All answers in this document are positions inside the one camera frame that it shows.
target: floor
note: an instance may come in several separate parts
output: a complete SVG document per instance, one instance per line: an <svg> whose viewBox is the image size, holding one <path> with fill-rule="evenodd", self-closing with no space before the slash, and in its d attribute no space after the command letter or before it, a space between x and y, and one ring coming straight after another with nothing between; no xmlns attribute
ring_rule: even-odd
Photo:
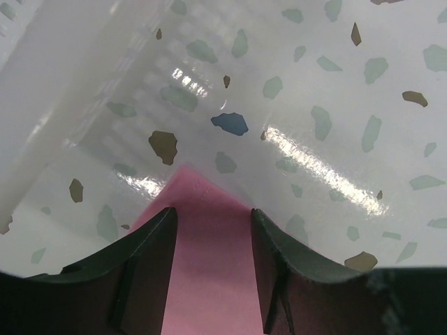
<svg viewBox="0 0 447 335"><path fill-rule="evenodd" d="M2 271L123 237L182 165L336 262L447 264L444 1L175 0L139 34L0 234Z"/></svg>

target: white surface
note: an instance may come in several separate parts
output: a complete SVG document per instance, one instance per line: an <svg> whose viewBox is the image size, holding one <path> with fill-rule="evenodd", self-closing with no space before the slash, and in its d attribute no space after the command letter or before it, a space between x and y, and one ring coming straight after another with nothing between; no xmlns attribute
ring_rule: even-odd
<svg viewBox="0 0 447 335"><path fill-rule="evenodd" d="M185 16L170 10L161 20L150 20L150 27L140 34L142 42L131 43L139 45L134 47L139 51L131 52L135 61L123 62L90 101L91 113L101 113L99 118L93 124L85 119L76 140L43 171L16 209L10 232L0 235L0 255L5 255L0 268L20 275L56 273L99 250L107 244L96 231L103 206L112 209L119 236L123 236L126 231L120 226L131 225L185 163L264 210L283 229L299 214L309 245L337 262L367 251L382 267L446 265L447 230L427 224L447 217L447 186L414 191L409 183L424 174L447 180L447 74L427 69L423 58L423 50L430 45L447 48L447 23L437 21L445 2L436 0L427 6L405 0L377 6L345 0L335 22L325 16L320 1L298 5L288 0L185 2ZM304 16L300 24L281 15L296 6ZM354 22L362 37L357 47L351 41ZM161 40L155 39L158 28L163 33ZM231 48L239 29L245 30L249 51L236 59ZM206 41L218 62L210 64L188 55L186 45L197 39ZM307 51L294 62L294 50L300 45ZM323 55L343 71L324 71L316 62ZM386 58L389 68L374 84L367 84L365 64L377 57ZM22 64L19 57L14 62ZM19 82L9 80L7 85L1 81L8 73L5 69L0 74L0 101L5 101L7 110ZM28 75L37 71L26 70ZM228 89L224 75L231 77ZM283 89L270 100L263 96L263 86L274 76L281 78ZM197 93L194 112L185 112L160 97L160 89L167 84ZM48 94L57 97L67 89L61 86ZM31 84L27 90L37 94ZM422 92L429 105L423 108L404 101L404 91ZM104 106L110 94L111 101L134 106L136 117L113 114ZM84 97L82 102L87 101L87 93ZM54 99L42 97L39 110L45 110L50 101ZM23 104L25 110L31 108L30 100L24 99ZM332 128L324 141L315 138L311 116L315 105L330 113ZM213 126L210 119L223 112L243 115L248 133L236 136ZM18 114L8 115L13 120L0 127L14 120L21 127L26 124ZM362 134L372 115L382 120L381 132L374 149L365 153ZM28 130L35 124L36 119L30 120ZM0 136L8 133L0 130ZM178 154L172 166L164 165L150 147L148 137L153 131L175 134ZM268 134L265 141L260 139L263 131ZM429 142L436 142L437 148L426 158L424 148ZM217 171L218 151L237 163L234 173ZM284 156L295 161L296 173L276 168L275 163ZM137 175L117 174L112 170L116 163L135 168ZM26 174L34 171L34 166L27 166ZM0 178L5 173L0 170ZM83 202L70 199L68 187L73 178L84 186ZM303 189L301 198L293 196L291 184ZM332 201L331 188L346 200ZM381 200L376 198L379 191L383 191ZM52 213L41 214L41 207L50 207ZM359 231L356 241L346 236L350 226ZM396 232L401 239L382 237L383 232ZM416 252L396 264L405 247L414 242ZM30 264L32 253L44 247L39 265Z"/></svg>
<svg viewBox="0 0 447 335"><path fill-rule="evenodd" d="M36 14L0 74L0 221L81 117L94 117L82 111L157 9L143 0L47 0Z"/></svg>

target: pink object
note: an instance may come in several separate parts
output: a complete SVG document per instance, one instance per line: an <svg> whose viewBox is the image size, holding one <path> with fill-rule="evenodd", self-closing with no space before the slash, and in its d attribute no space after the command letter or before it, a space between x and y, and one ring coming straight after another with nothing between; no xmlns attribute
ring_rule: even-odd
<svg viewBox="0 0 447 335"><path fill-rule="evenodd" d="M261 335L250 208L181 167L136 221L179 217L162 335Z"/></svg>

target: black plastic part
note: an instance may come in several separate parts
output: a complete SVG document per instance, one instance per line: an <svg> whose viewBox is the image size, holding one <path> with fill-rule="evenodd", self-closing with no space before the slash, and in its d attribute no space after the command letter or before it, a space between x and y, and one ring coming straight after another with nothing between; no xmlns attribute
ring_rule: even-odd
<svg viewBox="0 0 447 335"><path fill-rule="evenodd" d="M265 334L447 334L447 269L361 274L282 232L261 210L251 238Z"/></svg>
<svg viewBox="0 0 447 335"><path fill-rule="evenodd" d="M177 236L175 209L58 275L0 273L0 334L159 335Z"/></svg>

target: glossy surface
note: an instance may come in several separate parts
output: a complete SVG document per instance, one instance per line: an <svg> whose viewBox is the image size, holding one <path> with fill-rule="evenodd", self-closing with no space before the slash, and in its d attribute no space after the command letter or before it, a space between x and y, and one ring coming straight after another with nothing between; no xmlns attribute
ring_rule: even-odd
<svg viewBox="0 0 447 335"><path fill-rule="evenodd" d="M25 1L35 10L41 2ZM98 88L117 66L131 64L135 55L129 55L129 44L140 29L145 31L147 20L156 24L164 3L47 0L24 34L15 31L12 40L20 41L4 50L12 56L0 76L1 225L61 145L68 144L68 136L77 129L79 138L94 120L105 102L91 103ZM13 6L6 6L12 13ZM22 14L8 14L8 20L25 28L29 20Z"/></svg>
<svg viewBox="0 0 447 335"><path fill-rule="evenodd" d="M176 0L103 85L114 107L16 209L0 267L57 272L104 247L99 221L125 235L183 164L342 264L446 265L446 5L317 2Z"/></svg>

